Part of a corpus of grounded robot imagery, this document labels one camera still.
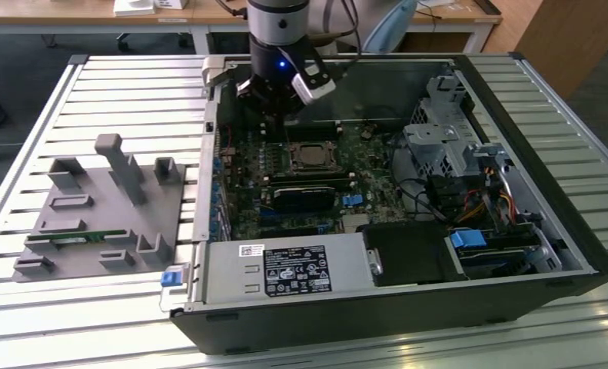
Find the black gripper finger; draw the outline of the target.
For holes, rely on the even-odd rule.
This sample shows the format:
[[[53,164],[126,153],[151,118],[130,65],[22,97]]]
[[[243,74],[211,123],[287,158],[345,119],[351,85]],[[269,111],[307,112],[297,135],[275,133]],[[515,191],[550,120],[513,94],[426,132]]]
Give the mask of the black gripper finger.
[[[266,132],[275,133],[283,124],[282,92],[259,75],[253,75],[238,86],[238,99],[266,124]]]

